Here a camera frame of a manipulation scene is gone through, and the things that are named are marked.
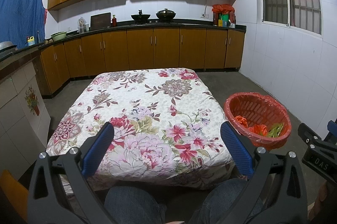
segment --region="bottle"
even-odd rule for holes
[[[113,18],[112,18],[112,26],[115,27],[117,26],[117,19],[115,18],[116,15],[112,15]]]

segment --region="plastic bag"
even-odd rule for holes
[[[233,6],[229,4],[222,4],[222,5],[213,5],[212,11],[215,13],[228,14],[231,11],[235,12],[235,9]]]

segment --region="red basket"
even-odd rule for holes
[[[282,147],[290,136],[292,125],[286,108],[271,96],[259,93],[235,93],[225,102],[225,114],[232,126],[242,135],[247,136],[255,146],[263,146],[268,150]],[[274,123],[284,123],[279,137],[264,137],[249,131],[236,121],[236,116],[247,119],[248,127],[264,124],[267,130]]]

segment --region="person's leg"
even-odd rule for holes
[[[118,224],[164,224],[164,208],[149,193],[135,187],[112,187],[104,207]]]
[[[188,223],[216,224],[239,196],[246,183],[245,180],[239,178],[222,182],[209,193],[203,202],[202,208],[193,214]],[[262,206],[262,200],[259,199],[249,217],[259,213]]]

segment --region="blue cloth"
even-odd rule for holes
[[[0,42],[11,41],[17,48],[28,46],[27,37],[35,43],[44,40],[44,14],[42,0],[0,0]]]

